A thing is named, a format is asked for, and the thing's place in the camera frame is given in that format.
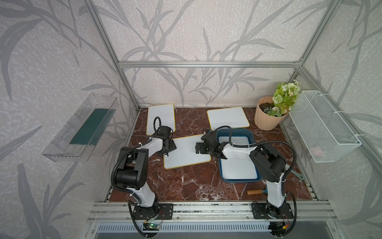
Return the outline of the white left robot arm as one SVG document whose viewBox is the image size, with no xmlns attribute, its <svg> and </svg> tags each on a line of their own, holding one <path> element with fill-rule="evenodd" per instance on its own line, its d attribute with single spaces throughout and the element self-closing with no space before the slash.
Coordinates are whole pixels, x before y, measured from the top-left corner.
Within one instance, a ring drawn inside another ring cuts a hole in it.
<svg viewBox="0 0 382 239">
<path fill-rule="evenodd" d="M 168 155 L 177 147 L 172 139 L 173 130 L 162 125 L 160 117 L 153 122 L 154 133 L 144 143 L 133 147 L 121 148 L 110 182 L 113 189 L 130 194 L 135 199 L 136 209 L 152 214 L 159 213 L 159 202 L 155 193 L 147 184 L 149 158 L 158 154 Z"/>
</svg>

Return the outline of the blue framed whiteboard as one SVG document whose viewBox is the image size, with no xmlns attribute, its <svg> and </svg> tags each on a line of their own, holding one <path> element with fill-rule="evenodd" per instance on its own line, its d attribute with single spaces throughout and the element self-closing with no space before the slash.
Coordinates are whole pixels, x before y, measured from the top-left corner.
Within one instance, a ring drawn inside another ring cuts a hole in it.
<svg viewBox="0 0 382 239">
<path fill-rule="evenodd" d="M 219 142 L 228 141 L 229 136 L 218 136 Z M 250 136 L 233 136 L 234 144 L 245 145 L 255 143 L 255 138 Z M 228 183 L 250 183 L 261 180 L 257 169 L 251 160 L 242 159 L 219 159 L 219 172 L 221 178 Z"/>
</svg>

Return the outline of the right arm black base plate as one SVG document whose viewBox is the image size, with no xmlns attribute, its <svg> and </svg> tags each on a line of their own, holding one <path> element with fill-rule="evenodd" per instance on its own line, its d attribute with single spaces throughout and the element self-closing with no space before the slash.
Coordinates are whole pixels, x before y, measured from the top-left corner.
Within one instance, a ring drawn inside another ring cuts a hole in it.
<svg viewBox="0 0 382 239">
<path fill-rule="evenodd" d="M 254 219 L 293 219 L 294 215 L 291 206 L 287 202 L 278 208 L 270 203 L 253 202 L 251 209 Z"/>
</svg>

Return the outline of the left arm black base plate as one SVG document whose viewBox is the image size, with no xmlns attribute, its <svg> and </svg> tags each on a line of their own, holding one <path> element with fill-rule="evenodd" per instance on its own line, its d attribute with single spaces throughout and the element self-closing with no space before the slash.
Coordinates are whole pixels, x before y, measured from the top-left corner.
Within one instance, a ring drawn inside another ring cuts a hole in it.
<svg viewBox="0 0 382 239">
<path fill-rule="evenodd" d="M 151 207 L 137 206 L 133 209 L 135 220 L 172 220 L 174 204 L 159 203 Z"/>
</svg>

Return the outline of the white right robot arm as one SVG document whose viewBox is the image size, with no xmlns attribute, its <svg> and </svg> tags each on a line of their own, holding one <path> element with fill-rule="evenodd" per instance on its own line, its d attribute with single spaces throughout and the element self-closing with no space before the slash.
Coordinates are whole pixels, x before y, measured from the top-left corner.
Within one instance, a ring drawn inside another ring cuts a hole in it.
<svg viewBox="0 0 382 239">
<path fill-rule="evenodd" d="M 296 165 L 296 151 L 294 147 L 281 140 L 249 141 L 247 144 L 237 144 L 233 138 L 246 133 L 253 134 L 244 128 L 232 128 L 224 125 L 215 130 L 207 130 L 201 137 L 201 142 L 196 143 L 197 154 L 209 154 L 215 158 L 225 160 L 245 160 L 252 162 L 257 175 L 266 180 L 267 204 L 266 212 L 275 218 L 286 213 L 287 202 L 284 183 L 287 176 Z M 280 143 L 288 146 L 292 152 L 293 160 L 286 168 L 287 160 L 273 146 Z"/>
</svg>

